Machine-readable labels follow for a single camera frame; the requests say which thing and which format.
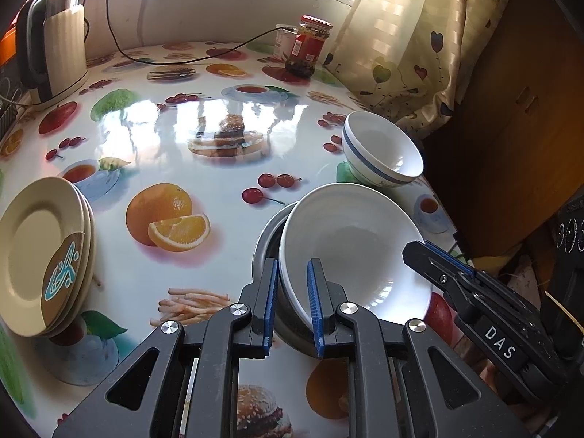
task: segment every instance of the wooden door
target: wooden door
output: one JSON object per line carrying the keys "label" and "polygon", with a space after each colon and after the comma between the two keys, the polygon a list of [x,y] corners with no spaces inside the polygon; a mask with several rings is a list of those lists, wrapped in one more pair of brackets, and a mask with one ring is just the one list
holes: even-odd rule
{"label": "wooden door", "polygon": [[[427,140],[430,182],[475,256],[521,242],[584,184],[584,45],[553,0],[509,0],[495,35],[456,124]],[[503,113],[485,120],[485,99]]]}

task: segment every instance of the heart-patterned curtain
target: heart-patterned curtain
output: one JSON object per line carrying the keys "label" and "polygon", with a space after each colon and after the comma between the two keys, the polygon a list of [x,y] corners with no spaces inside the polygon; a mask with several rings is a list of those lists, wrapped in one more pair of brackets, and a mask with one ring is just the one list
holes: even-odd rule
{"label": "heart-patterned curtain", "polygon": [[355,0],[326,67],[422,140],[453,115],[508,0]]}

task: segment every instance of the blue gripper pad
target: blue gripper pad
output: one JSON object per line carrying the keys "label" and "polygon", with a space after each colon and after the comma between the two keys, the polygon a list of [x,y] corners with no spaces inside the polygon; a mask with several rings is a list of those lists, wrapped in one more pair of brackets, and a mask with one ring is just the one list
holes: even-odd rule
{"label": "blue gripper pad", "polygon": [[312,331],[314,333],[314,346],[319,357],[325,354],[325,336],[322,326],[322,308],[316,288],[316,278],[314,276],[314,266],[312,260],[308,262],[306,271],[306,280],[308,286],[308,299],[310,300],[310,314],[312,316]]}
{"label": "blue gripper pad", "polygon": [[424,243],[426,244],[426,247],[428,247],[436,255],[442,257],[447,262],[449,262],[451,265],[453,265],[454,267],[456,267],[457,269],[459,269],[461,272],[465,273],[469,277],[474,278],[474,270],[471,269],[468,265],[466,265],[466,264],[462,263],[460,260],[457,260],[456,258],[452,257],[452,255],[446,253],[444,250],[437,247],[433,243],[431,243],[429,241],[425,241]]}
{"label": "blue gripper pad", "polygon": [[264,314],[264,353],[270,355],[272,346],[272,336],[274,333],[274,320],[276,318],[276,297],[278,292],[278,262],[274,260],[272,274],[270,276],[270,289],[268,290],[268,301],[266,302],[266,312]]}

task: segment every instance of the red label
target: red label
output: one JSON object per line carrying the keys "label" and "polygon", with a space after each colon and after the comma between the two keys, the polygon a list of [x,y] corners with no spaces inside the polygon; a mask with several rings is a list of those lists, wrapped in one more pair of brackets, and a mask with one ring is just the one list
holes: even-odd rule
{"label": "red label", "polygon": [[323,39],[315,39],[306,34],[299,34],[296,36],[292,55],[302,61],[315,62],[318,59],[324,44],[325,42]]}

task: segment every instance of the electric kettle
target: electric kettle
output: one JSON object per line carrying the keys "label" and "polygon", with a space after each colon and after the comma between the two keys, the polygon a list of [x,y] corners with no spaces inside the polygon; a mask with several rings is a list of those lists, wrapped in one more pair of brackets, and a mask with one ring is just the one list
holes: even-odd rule
{"label": "electric kettle", "polygon": [[29,0],[16,21],[20,80],[34,109],[76,92],[87,80],[84,7],[79,0]]}

